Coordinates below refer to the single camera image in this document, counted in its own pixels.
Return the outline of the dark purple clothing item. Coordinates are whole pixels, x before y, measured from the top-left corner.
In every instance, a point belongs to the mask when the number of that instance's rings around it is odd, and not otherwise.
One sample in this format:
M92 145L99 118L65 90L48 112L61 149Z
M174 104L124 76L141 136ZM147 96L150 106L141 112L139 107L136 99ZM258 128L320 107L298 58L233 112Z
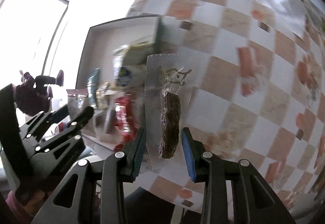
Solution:
M21 84L13 86L13 99L18 109L24 114L33 117L41 111L48 112L52 93L45 85L63 86L64 72L60 70L56 78L38 75L33 78L29 72L19 71Z

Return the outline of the yellow floral candy packet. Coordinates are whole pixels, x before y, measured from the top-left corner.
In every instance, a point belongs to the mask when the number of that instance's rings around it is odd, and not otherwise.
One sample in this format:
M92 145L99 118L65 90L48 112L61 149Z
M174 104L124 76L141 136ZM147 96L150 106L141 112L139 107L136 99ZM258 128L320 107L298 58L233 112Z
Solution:
M97 99L97 109L103 111L109 107L110 104L110 95L107 95L106 92L110 88L110 83L105 82L101 84L96 90L96 99Z

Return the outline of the yellow white chips bag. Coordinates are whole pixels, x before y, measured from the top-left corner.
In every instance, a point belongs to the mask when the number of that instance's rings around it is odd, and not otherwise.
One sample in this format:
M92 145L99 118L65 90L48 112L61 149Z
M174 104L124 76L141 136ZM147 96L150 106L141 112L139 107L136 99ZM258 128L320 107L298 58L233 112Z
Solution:
M140 38L113 50L114 84L122 89L143 86L146 60L154 52L151 41Z

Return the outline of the red snack bar packet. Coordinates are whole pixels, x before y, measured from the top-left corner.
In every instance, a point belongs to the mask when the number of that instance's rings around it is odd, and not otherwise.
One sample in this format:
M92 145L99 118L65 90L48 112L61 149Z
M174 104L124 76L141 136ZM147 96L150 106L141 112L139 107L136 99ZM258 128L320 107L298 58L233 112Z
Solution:
M115 151L123 149L125 143L134 140L138 129L135 126L132 97L124 95L115 100L116 121L115 128L122 136L122 140L114 148Z

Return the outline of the clear packet dark jerky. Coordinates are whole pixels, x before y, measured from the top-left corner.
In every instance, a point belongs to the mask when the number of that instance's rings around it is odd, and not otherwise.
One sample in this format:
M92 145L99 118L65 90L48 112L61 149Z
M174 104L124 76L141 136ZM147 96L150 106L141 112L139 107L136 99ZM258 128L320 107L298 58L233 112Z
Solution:
M144 87L146 148L153 170L183 165L181 131L199 64L181 54L150 55Z

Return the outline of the pink crispy crackers packet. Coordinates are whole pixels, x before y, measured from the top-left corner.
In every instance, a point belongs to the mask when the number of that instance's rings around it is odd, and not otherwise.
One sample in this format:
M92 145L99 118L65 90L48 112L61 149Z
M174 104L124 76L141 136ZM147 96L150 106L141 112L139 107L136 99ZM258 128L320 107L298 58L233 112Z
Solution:
M81 111L89 106L87 89L68 89L68 113L72 122Z

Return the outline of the light blue snack bar packet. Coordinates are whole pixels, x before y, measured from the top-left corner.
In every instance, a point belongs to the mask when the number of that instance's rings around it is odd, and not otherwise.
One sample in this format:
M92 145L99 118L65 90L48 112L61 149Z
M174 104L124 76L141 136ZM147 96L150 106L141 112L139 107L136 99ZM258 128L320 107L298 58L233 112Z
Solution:
M100 84L100 68L96 68L93 70L88 78L87 82L87 90L88 90L88 98L89 105L93 108L97 108L97 96L96 92Z

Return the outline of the white cardboard box tray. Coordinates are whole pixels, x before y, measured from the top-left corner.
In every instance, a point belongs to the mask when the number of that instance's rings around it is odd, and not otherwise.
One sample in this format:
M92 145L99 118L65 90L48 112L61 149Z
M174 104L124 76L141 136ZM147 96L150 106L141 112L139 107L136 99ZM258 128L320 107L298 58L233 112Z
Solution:
M159 15L127 17L89 29L76 88L68 94L71 117L87 106L94 115L82 133L117 151L144 122L146 61L159 52Z

